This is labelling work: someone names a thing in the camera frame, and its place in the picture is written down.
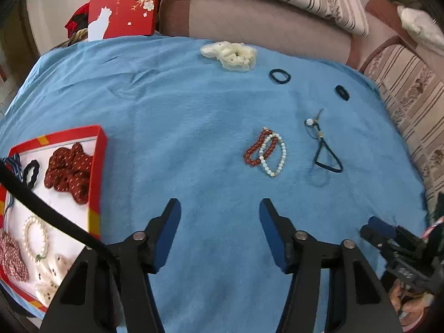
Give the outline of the blue cloth table cover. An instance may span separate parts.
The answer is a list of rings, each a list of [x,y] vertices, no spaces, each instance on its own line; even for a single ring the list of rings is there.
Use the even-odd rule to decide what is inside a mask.
[[[203,45],[130,36],[43,55],[1,119],[1,155],[100,125],[106,244],[143,229],[169,199],[181,203],[166,265],[150,278],[166,331],[274,332],[291,277],[273,262],[262,199],[319,241],[356,241],[382,273],[360,227],[377,215],[422,234],[424,187],[370,79],[267,49],[253,70],[227,71]],[[313,163],[317,141],[304,121],[321,108],[340,174]]]

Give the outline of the red shallow tray box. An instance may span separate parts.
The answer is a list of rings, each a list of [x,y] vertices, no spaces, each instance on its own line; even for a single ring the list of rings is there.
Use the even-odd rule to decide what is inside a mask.
[[[47,189],[44,186],[45,172],[53,152],[60,147],[71,148],[75,142],[79,142],[84,152],[93,157],[89,201],[85,205],[76,203],[69,193],[60,193],[54,189]],[[89,125],[42,135],[19,143],[10,149],[9,154],[20,154],[23,167],[26,167],[33,160],[37,161],[39,172],[32,192],[47,205],[51,206],[51,208],[54,208],[55,211],[90,233],[94,238],[99,239],[99,200],[106,143],[107,137],[102,127],[99,125]],[[27,256],[22,243],[22,227],[25,220],[32,215],[32,212],[16,199],[14,206],[5,213],[4,209],[6,208],[8,197],[6,189],[1,188],[1,228],[18,242],[22,259],[29,272],[29,280],[27,282],[20,282],[2,271],[1,282],[7,284],[14,293],[35,307],[35,309],[44,313],[47,311],[47,308],[38,301],[35,295],[37,262],[34,262]],[[67,259],[74,261],[84,248],[84,244],[70,238],[49,223],[44,223],[49,240],[48,256],[61,254]]]

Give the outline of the red cat box lid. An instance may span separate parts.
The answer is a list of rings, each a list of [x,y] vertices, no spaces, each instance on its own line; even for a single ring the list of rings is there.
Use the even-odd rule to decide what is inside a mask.
[[[90,0],[88,40],[153,35],[159,0]]]

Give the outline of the black cord hair tie charm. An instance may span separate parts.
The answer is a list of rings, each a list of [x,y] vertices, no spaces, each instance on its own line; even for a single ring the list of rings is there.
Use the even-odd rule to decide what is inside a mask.
[[[317,165],[317,167],[327,170],[332,173],[340,174],[343,172],[343,165],[337,155],[331,150],[330,146],[324,139],[324,133],[321,129],[319,120],[321,114],[323,112],[323,108],[321,108],[317,115],[312,118],[308,118],[304,121],[304,126],[307,130],[309,136],[317,141],[317,150],[313,157],[313,163]],[[320,161],[320,156],[322,152],[325,152],[330,157],[330,164],[326,164]]]

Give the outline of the large pearl bracelet green bead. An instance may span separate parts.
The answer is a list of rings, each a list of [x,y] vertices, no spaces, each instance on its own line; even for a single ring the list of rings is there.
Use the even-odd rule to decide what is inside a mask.
[[[29,216],[22,227],[22,243],[25,253],[34,262],[45,259],[49,240],[45,223],[36,215]]]

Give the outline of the cream dotted scrunchie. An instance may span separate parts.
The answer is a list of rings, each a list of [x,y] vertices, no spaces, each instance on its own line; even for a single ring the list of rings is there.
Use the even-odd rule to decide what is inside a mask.
[[[205,58],[216,59],[229,71],[250,71],[257,61],[257,50],[243,43],[219,41],[204,45],[200,48],[200,53]]]

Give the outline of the red and dark clothes pile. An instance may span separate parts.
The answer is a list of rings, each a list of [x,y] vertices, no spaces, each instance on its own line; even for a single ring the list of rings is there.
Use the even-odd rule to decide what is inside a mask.
[[[88,25],[89,25],[89,9],[90,3],[87,2],[79,7],[76,12],[73,13],[70,20],[66,23],[65,29],[67,30],[68,39],[54,47],[57,48],[70,47],[78,42],[85,41],[88,38]]]

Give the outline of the dark red dotted scrunchie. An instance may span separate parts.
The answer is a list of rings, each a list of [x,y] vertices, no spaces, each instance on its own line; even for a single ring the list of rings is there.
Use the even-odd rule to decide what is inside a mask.
[[[79,205],[89,201],[93,157],[75,142],[71,148],[60,147],[49,158],[44,186],[60,193],[69,193]]]

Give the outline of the red plaid scrunchie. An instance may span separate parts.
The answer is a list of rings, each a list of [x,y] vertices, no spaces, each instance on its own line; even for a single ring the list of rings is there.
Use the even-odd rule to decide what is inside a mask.
[[[29,272],[22,259],[18,242],[3,229],[0,238],[0,255],[1,267],[6,275],[20,282],[29,280]]]

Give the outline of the blue striped strap watch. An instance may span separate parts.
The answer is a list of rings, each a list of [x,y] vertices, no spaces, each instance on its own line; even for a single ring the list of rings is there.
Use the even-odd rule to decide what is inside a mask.
[[[16,200],[18,186],[22,183],[22,163],[20,154],[13,153],[9,157],[1,158],[1,185],[6,189],[9,197],[4,212],[7,213]]]

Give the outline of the white dotted scrunchie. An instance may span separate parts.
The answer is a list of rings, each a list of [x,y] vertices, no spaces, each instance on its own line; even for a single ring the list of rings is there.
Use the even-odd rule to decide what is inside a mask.
[[[61,254],[49,256],[36,263],[35,295],[44,307],[50,306],[71,267],[72,261]]]

